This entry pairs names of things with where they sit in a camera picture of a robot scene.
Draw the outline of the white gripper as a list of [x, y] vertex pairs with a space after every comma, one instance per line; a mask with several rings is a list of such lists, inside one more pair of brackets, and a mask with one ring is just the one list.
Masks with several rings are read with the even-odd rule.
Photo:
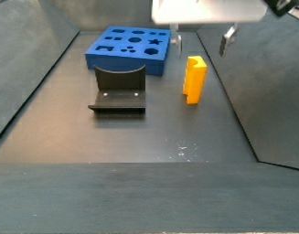
[[[153, 0], [151, 19], [155, 24], [170, 25], [170, 43], [182, 55], [182, 36], [178, 24], [257, 22], [266, 14], [262, 0]], [[236, 41], [238, 24], [233, 24], [221, 39], [221, 55]]]

